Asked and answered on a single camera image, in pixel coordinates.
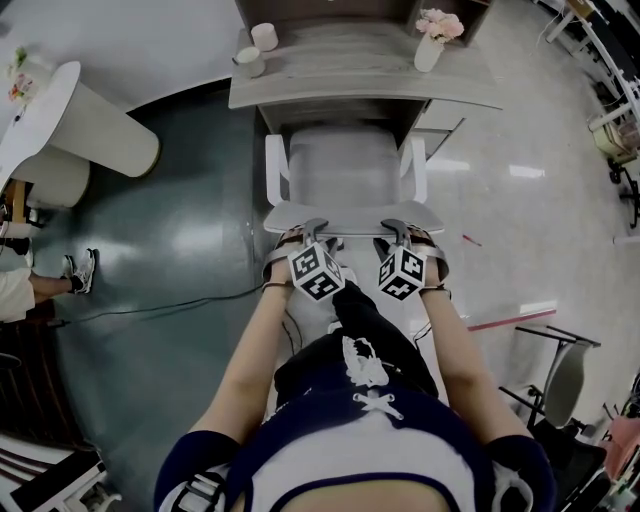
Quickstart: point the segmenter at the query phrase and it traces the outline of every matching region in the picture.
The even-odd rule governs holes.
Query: hand
[[[289,238],[300,235],[302,233],[302,229],[291,229],[287,231],[283,238],[278,243],[278,247],[282,247],[284,244],[295,244],[296,246],[302,247],[300,242],[288,242]],[[272,283],[286,283],[290,282],[291,278],[291,268],[289,267],[289,259],[283,258],[278,261],[274,261],[271,265],[271,279],[269,279]]]
[[[415,228],[409,228],[409,231],[411,232],[412,235],[414,236],[419,236],[422,238],[428,238],[429,240],[431,240],[431,236],[429,236],[429,234],[426,231],[422,231],[419,229],[415,229]],[[415,243],[412,242],[412,246],[413,246],[413,250],[417,253],[420,254],[422,251],[421,249],[423,247],[428,247],[427,244],[425,243]],[[426,273],[425,273],[425,280],[424,280],[424,284],[425,286],[440,286],[442,284],[442,281],[440,280],[440,273],[438,271],[438,261],[436,258],[434,257],[427,257],[427,269],[426,269]]]

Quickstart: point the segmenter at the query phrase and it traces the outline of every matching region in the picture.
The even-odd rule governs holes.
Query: mug
[[[233,59],[238,72],[245,78],[255,78],[264,73],[266,65],[262,53],[255,46],[247,46],[238,52]]]
[[[276,29],[271,23],[261,23],[251,29],[253,44],[261,52],[270,52],[278,46]]]

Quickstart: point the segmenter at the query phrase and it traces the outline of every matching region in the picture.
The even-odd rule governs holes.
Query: green floor
[[[252,109],[227,92],[180,100],[137,119],[161,139],[157,167],[136,180],[94,168],[86,197],[35,243],[36,272],[98,250],[88,296],[57,301],[73,320],[229,295],[258,282],[260,169]],[[162,460],[208,405],[255,295],[172,313],[110,316],[58,330],[61,372],[87,438],[124,510],[150,510]]]

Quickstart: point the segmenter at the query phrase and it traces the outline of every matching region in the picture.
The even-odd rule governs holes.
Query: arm
[[[427,286],[438,286],[438,268],[427,262]],[[524,424],[504,402],[480,349],[471,337],[446,291],[422,293],[438,366],[449,404],[483,444],[510,435],[531,437]]]
[[[273,282],[291,280],[289,262],[273,264]],[[266,288],[204,415],[191,428],[211,430],[242,444],[264,418],[275,371],[281,323],[292,288]]]

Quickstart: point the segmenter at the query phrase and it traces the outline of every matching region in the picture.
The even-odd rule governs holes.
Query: wrist strap
[[[265,291],[267,288],[271,288],[272,286],[277,286],[279,288],[293,288],[293,283],[291,281],[287,281],[285,283],[277,283],[277,282],[264,283],[262,285],[262,291]]]
[[[422,297],[423,294],[428,292],[447,292],[449,294],[449,300],[451,300],[451,290],[449,290],[449,288],[445,288],[444,283],[439,284],[438,286],[425,286],[418,293],[420,294],[420,297]]]

